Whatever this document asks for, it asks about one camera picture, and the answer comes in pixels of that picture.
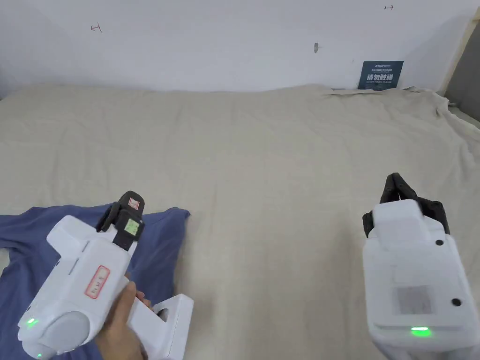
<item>beige bed sheet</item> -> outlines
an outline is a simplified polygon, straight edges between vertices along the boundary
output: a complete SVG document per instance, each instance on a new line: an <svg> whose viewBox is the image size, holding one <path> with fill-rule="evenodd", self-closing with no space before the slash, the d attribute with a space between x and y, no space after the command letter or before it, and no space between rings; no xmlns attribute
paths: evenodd
<svg viewBox="0 0 480 360"><path fill-rule="evenodd" d="M0 213L132 189L188 209L186 360L381 359L361 216L398 171L445 205L480 300L480 130L416 89L155 93L34 86L0 102Z"/></svg>

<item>gripper handle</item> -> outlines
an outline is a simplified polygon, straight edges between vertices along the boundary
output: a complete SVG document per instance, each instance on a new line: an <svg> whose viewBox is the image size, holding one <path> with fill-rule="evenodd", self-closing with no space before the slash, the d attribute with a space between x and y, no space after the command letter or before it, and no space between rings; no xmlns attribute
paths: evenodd
<svg viewBox="0 0 480 360"><path fill-rule="evenodd" d="M128 284L123 277L119 291ZM157 314L167 311L166 320ZM193 300L185 295L177 295L153 306L153 311L135 298L128 319L128 326L138 336L149 360L182 360L187 343Z"/></svg>

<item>wrinkled fabric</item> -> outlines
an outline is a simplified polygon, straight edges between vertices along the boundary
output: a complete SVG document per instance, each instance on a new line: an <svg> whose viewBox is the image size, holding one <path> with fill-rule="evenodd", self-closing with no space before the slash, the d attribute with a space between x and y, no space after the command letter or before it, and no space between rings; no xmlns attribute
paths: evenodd
<svg viewBox="0 0 480 360"><path fill-rule="evenodd" d="M33 207L17 215L0 216L0 247L10 253L10 264L0 277L1 359L31 359L17 339L17 323L60 258L46 237L65 215L95 226L108 205ZM173 294L173 273L185 234L186 210L171 208L144 215L145 229L129 265L131 280L157 303ZM65 360L101 360L94 342L63 354Z"/></svg>
<svg viewBox="0 0 480 360"><path fill-rule="evenodd" d="M480 130L447 105L415 88L25 87L0 101L0 213L126 189L145 213L188 209L175 273L195 301L185 360L384 360L366 320L362 216L388 174L444 205L480 305Z"/></svg>

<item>white plastic housing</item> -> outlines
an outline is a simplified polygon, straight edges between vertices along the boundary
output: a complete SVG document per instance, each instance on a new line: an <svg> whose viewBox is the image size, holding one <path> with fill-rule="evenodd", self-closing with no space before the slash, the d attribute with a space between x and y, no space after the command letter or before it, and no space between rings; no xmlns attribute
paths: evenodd
<svg viewBox="0 0 480 360"><path fill-rule="evenodd" d="M363 268L374 343L385 355L386 348L399 349L393 352L402 360L409 352L477 347L477 308L455 240L442 224L423 216L414 200L379 204L373 220Z"/></svg>
<svg viewBox="0 0 480 360"><path fill-rule="evenodd" d="M128 283L124 274L130 254L112 243L116 233L113 226L97 233L73 216L64 217L49 233L47 241L61 259L18 322L18 339L30 356L49 359L89 342L100 331ZM166 322L135 299L130 328L150 360L181 360L193 300L178 295L154 308L168 309Z"/></svg>

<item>human hand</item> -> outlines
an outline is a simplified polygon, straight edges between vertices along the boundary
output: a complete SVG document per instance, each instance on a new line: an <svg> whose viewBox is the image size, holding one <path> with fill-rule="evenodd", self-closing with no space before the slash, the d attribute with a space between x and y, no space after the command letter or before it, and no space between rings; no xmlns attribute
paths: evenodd
<svg viewBox="0 0 480 360"><path fill-rule="evenodd" d="M95 343L104 360L145 360L147 355L137 335L128 327L128 317L135 297L151 308L145 294L129 282L112 305Z"/></svg>

